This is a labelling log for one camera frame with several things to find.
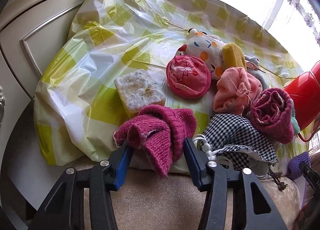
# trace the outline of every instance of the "metal screw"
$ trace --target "metal screw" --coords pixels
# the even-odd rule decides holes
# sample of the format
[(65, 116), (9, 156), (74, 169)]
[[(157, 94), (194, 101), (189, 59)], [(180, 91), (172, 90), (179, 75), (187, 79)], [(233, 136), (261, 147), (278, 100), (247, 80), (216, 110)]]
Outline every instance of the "metal screw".
[(69, 168), (69, 169), (66, 170), (66, 173), (69, 174), (69, 175), (73, 174), (74, 172), (75, 172), (74, 168)]
[(208, 166), (214, 168), (217, 166), (217, 163), (215, 161), (209, 161)]
[(251, 174), (251, 169), (249, 169), (249, 168), (244, 168), (242, 171), (244, 174), (247, 174), (247, 175)]
[(100, 166), (106, 167), (109, 166), (110, 162), (108, 160), (100, 161)]

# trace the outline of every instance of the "wrinkled plastic sheet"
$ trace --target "wrinkled plastic sheet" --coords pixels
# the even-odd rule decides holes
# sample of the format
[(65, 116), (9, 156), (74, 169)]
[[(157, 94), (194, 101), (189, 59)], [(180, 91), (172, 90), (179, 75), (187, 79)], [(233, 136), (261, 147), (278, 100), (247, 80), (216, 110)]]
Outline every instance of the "wrinkled plastic sheet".
[[(272, 87), (283, 87), (302, 72), (267, 31), (221, 1), (86, 0), (73, 19), (68, 42), (36, 89), (35, 124), (48, 164), (64, 165), (83, 154), (93, 161), (109, 157), (116, 149), (113, 133), (128, 119), (114, 80), (140, 68), (162, 85), (166, 106), (193, 110), (196, 133), (203, 132), (212, 114), (212, 90), (200, 99), (182, 99), (169, 89), (165, 77), (167, 63), (190, 28), (257, 56)], [(289, 160), (305, 150), (295, 138), (277, 154)], [(147, 164), (140, 157), (134, 161), (140, 168)], [(184, 158), (172, 171), (188, 171)]]

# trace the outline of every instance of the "white cord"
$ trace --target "white cord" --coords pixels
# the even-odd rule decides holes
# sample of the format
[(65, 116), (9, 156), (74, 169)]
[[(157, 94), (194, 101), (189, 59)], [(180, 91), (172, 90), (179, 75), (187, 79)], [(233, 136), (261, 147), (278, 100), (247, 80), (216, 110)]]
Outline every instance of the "white cord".
[(210, 161), (216, 161), (221, 165), (227, 165), (227, 166), (229, 166), (229, 169), (233, 170), (232, 161), (225, 156), (217, 156), (216, 155), (218, 152), (222, 151), (222, 149), (211, 151), (211, 145), (208, 143), (207, 139), (205, 138), (205, 136), (203, 134), (196, 134), (192, 140), (193, 140), (193, 144), (196, 147), (197, 147), (198, 140), (204, 141), (204, 144), (202, 145), (202, 151), (205, 152), (205, 154), (207, 155), (207, 157)]

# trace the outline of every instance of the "beige chair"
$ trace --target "beige chair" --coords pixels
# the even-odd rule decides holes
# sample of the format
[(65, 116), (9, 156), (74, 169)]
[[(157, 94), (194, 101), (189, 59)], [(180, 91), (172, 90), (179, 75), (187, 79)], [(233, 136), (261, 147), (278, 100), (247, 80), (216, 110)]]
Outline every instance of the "beige chair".
[[(93, 165), (85, 157), (63, 167), (47, 165), (39, 151), (32, 116), (36, 85), (67, 41), (71, 21), (83, 2), (10, 0), (0, 14), (0, 86), (5, 99), (0, 127), (0, 198), (17, 229), (27, 226), (17, 216), (19, 206), (10, 201), (13, 189), (38, 209), (66, 168)], [(271, 180), (262, 183), (290, 229), (299, 212), (300, 196), (292, 181), (284, 181), (288, 188), (283, 192)], [(228, 191), (225, 229), (230, 229), (232, 222), (232, 196)], [(90, 229), (88, 198), (86, 190), (85, 223)], [(196, 229), (205, 193), (198, 192), (187, 176), (170, 174), (160, 180), (153, 171), (130, 169), (124, 186), (112, 198), (119, 229)]]

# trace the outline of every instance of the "black and white checkered cloth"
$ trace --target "black and white checkered cloth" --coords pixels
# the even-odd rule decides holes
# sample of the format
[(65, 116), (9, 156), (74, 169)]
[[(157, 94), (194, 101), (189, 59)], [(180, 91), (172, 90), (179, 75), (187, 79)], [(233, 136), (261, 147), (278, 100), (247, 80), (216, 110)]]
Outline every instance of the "black and white checkered cloth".
[(242, 116), (216, 113), (212, 115), (203, 135), (212, 146), (211, 151), (222, 149), (217, 156), (223, 155), (230, 159), (234, 170), (250, 168), (248, 154), (253, 159), (270, 164), (277, 161), (270, 141)]

